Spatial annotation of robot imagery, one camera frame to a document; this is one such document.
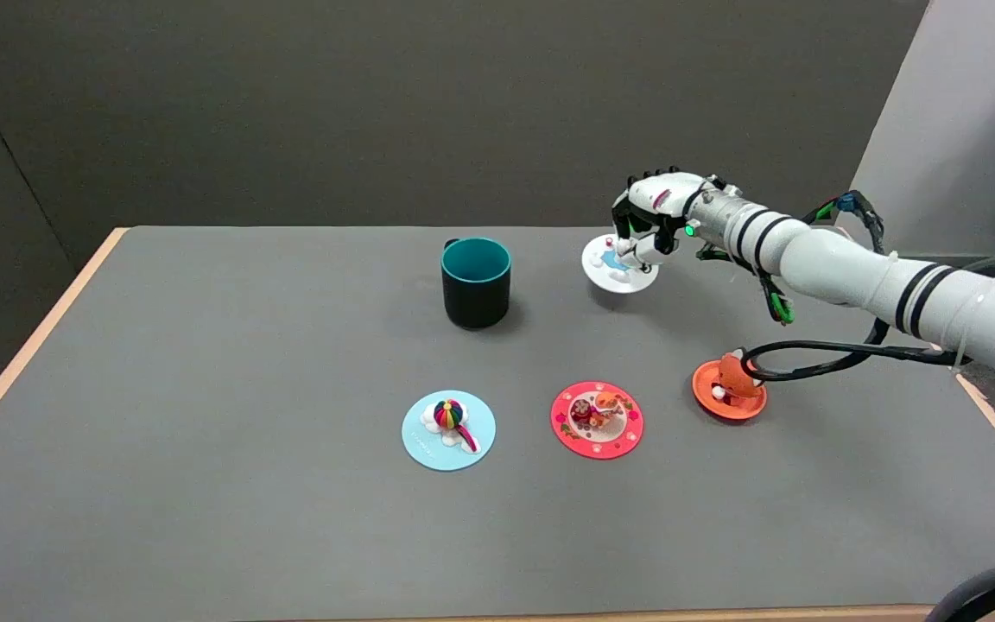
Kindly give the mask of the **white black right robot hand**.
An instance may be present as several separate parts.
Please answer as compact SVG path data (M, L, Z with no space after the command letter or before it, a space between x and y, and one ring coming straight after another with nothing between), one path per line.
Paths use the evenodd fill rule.
M625 267L650 271L678 249L688 213L703 192L718 188L713 177L669 170L628 178L613 201L613 251Z

